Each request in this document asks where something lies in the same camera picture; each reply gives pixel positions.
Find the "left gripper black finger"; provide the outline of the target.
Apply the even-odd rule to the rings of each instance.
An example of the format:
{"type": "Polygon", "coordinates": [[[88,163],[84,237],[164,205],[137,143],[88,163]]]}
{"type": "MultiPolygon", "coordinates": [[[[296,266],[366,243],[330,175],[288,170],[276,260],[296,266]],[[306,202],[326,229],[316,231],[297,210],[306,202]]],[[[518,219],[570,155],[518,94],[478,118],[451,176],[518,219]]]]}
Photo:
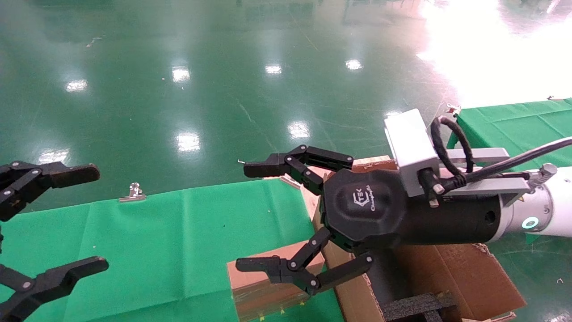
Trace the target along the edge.
{"type": "Polygon", "coordinates": [[[51,268],[31,278],[2,264],[0,283],[14,293],[1,303],[1,320],[23,322],[43,304],[69,296],[80,279],[108,268],[105,258],[93,256],[51,268]]]}
{"type": "Polygon", "coordinates": [[[8,222],[50,188],[98,181],[96,165],[67,167],[62,162],[34,165],[13,161],[0,167],[0,220],[8,222]]]}

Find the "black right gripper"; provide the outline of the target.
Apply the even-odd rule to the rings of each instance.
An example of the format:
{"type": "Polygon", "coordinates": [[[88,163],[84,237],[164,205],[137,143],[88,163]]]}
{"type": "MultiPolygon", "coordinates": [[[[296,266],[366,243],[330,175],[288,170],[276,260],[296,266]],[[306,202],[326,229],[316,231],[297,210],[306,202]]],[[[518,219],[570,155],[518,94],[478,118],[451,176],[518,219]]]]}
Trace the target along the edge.
{"type": "Polygon", "coordinates": [[[423,196],[410,198],[396,170],[354,173],[350,155],[299,145],[272,153],[262,162],[244,163],[248,178],[285,174],[314,195],[321,195],[319,229],[292,257],[238,258],[241,272],[263,272],[272,284],[294,284],[309,296],[325,292],[367,273],[374,257],[368,252],[333,269],[312,274],[308,264],[331,240],[346,251],[400,245],[486,243],[499,229],[498,196],[456,196],[431,208],[423,196]],[[327,181],[308,167],[335,172],[327,181]]]}

